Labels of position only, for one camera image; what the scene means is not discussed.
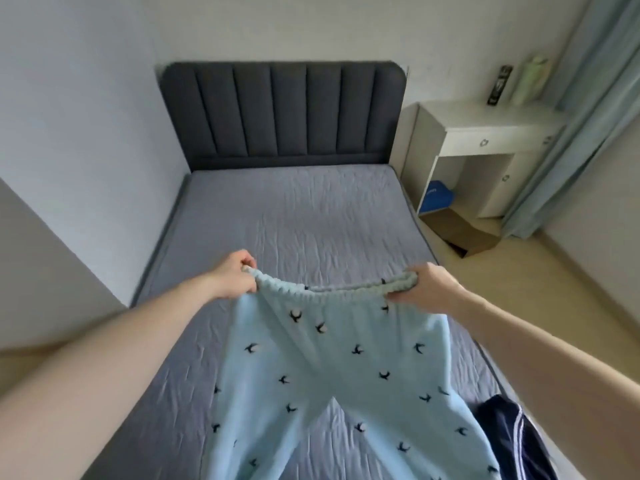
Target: wrinkled bedsheet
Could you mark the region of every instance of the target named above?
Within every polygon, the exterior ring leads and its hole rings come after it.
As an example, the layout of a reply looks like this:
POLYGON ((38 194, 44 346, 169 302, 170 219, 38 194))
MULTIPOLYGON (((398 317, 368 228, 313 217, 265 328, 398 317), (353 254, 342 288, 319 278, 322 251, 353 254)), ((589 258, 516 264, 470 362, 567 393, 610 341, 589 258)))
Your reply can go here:
MULTIPOLYGON (((156 296, 229 251, 290 282, 343 286, 433 260, 393 169, 385 165, 197 171, 141 291, 156 296)), ((196 480, 229 303, 192 320, 131 414, 85 478, 196 480)), ((452 386, 470 405, 499 392, 468 333, 450 320, 452 386)), ((389 479, 332 401, 294 452, 283 479, 389 479)))

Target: dark gray upholstered headboard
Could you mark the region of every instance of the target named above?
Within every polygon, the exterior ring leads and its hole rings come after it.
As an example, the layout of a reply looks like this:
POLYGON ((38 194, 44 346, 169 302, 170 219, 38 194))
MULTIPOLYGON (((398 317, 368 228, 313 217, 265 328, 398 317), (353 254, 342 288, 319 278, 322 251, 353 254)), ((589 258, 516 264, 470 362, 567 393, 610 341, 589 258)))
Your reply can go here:
POLYGON ((180 62, 160 80, 191 170, 388 163, 405 84, 392 62, 180 62))

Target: white wall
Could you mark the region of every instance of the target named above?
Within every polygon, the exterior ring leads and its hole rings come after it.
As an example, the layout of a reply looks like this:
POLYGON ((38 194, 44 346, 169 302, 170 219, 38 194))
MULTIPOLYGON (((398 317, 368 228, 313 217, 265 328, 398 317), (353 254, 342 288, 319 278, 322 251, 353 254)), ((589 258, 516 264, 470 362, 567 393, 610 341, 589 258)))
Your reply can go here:
POLYGON ((0 177, 129 304, 186 162, 136 0, 0 0, 0 177))
POLYGON ((587 169, 544 230, 640 322, 640 118, 587 169))
MULTIPOLYGON (((501 64, 556 58, 588 0, 143 0, 173 59, 391 59, 409 66, 405 106, 485 100, 501 64)), ((392 154, 400 168, 415 107, 392 154)), ((461 160, 449 159, 454 167, 461 160)))
POLYGON ((67 339, 124 308, 2 180, 0 223, 0 351, 67 339))

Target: cardboard box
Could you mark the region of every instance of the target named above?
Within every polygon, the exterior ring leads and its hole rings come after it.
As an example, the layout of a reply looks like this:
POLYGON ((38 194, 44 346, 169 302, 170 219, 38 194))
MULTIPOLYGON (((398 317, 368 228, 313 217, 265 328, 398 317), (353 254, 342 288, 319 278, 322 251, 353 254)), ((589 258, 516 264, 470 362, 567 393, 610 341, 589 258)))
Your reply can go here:
POLYGON ((420 218, 461 258, 493 249, 500 242, 499 237, 476 229, 452 209, 437 210, 420 218))

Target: light blue pants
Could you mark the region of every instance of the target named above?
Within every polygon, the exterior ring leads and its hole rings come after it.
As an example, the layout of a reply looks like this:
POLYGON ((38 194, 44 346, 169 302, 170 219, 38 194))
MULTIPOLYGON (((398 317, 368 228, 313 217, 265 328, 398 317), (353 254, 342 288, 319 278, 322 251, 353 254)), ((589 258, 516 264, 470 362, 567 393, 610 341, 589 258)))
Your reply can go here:
POLYGON ((415 274, 327 290, 251 273, 259 290, 236 302, 203 479, 276 480, 332 397, 396 480, 499 478, 449 382, 446 316, 384 298, 415 274))

